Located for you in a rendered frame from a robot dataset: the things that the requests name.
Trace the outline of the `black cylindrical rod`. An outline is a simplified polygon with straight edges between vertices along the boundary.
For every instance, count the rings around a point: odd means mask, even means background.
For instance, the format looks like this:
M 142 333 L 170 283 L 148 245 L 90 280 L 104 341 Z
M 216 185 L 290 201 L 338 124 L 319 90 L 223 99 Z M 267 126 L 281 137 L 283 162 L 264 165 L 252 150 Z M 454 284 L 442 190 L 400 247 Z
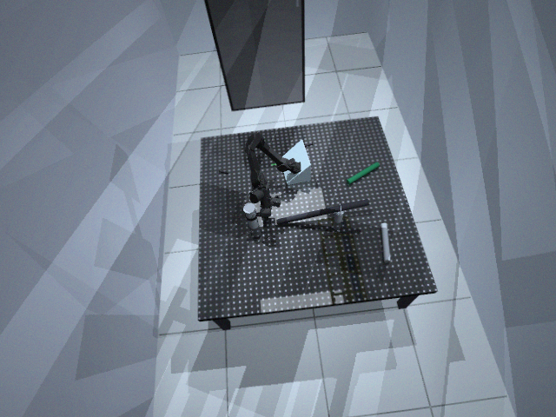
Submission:
M 316 210 L 316 211 L 311 211 L 311 212 L 307 212 L 307 213 L 304 213 L 304 214 L 292 215 L 292 216 L 277 219 L 276 222 L 277 222 L 278 225 L 280 225 L 280 224 L 283 224 L 283 223 L 295 222 L 295 221 L 308 219 L 308 218 L 312 218 L 312 217 L 316 217 L 316 216 L 320 216 L 320 215 L 327 215 L 327 214 L 332 214 L 332 213 L 335 213 L 335 212 L 340 212 L 340 211 L 344 211 L 344 210 L 348 210 L 348 209 L 355 209 L 355 208 L 359 208 L 359 207 L 364 207 L 364 206 L 367 206 L 367 205 L 370 205 L 368 199 L 358 201 L 358 202 L 351 202 L 351 203 L 347 203 L 347 204 L 343 204 L 343 205 L 339 205 L 339 206 L 335 206 L 335 207 L 331 207 L 331 208 L 325 208 L 325 209 L 320 209 L 320 210 Z

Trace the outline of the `white horizontal tube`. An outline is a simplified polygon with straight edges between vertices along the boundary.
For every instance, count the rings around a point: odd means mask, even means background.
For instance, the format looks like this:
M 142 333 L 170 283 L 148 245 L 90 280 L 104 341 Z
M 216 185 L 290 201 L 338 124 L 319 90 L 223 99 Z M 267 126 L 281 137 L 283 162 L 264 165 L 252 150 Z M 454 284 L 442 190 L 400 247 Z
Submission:
M 387 224 L 386 223 L 381 224 L 381 239 L 382 239 L 384 262 L 390 262 L 389 244 L 388 244 L 388 235 L 387 235 Z

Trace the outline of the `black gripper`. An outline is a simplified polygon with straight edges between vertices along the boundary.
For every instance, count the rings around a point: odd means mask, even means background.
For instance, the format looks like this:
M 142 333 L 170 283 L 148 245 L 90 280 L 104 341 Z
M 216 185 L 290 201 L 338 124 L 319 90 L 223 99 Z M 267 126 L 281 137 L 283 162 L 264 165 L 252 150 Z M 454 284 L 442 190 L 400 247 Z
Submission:
M 270 196 L 261 199 L 261 210 L 260 210 L 260 217 L 264 217 L 266 221 L 268 221 L 268 217 L 271 216 L 271 209 L 269 205 Z

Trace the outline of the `light grey post with cap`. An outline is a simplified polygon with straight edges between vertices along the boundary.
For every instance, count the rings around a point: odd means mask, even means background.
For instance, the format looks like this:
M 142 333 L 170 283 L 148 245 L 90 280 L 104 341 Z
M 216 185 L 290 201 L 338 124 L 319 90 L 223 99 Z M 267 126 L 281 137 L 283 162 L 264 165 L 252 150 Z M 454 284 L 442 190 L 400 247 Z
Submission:
M 247 217 L 248 219 L 252 219 L 252 218 L 254 218 L 254 217 L 256 216 L 255 205 L 254 205 L 253 203 L 251 203 L 251 202 L 246 203 L 246 204 L 243 206 L 243 211 L 244 211 L 244 213 L 246 214 L 246 217 Z M 248 225 L 249 225 L 249 227 L 250 227 L 251 229 L 258 228 L 258 226 L 259 226 L 258 219 L 256 218 L 254 221 L 248 221 Z

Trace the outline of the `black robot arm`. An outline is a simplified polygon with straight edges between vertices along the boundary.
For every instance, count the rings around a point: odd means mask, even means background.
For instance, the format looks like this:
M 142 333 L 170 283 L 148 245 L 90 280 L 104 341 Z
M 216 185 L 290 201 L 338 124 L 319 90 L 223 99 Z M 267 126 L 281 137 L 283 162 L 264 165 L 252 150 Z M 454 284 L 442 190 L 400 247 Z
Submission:
M 260 149 L 269 158 L 271 158 L 277 165 L 277 169 L 280 172 L 285 172 L 287 170 L 291 171 L 293 174 L 301 172 L 301 162 L 296 162 L 294 158 L 287 159 L 279 156 L 272 148 L 270 148 L 264 141 L 263 136 L 259 132 L 255 132 L 253 135 L 248 137 L 246 142 L 245 152 L 248 157 L 249 166 L 251 169 L 251 182 L 252 191 L 250 192 L 250 201 L 252 203 L 258 203 L 261 199 L 269 197 L 269 205 L 275 206 L 277 208 L 281 205 L 281 198 L 276 195 L 274 198 L 269 194 L 269 187 L 271 184 L 266 182 L 263 172 L 259 168 L 259 164 L 255 154 L 255 148 Z M 271 208 L 270 207 L 270 208 Z

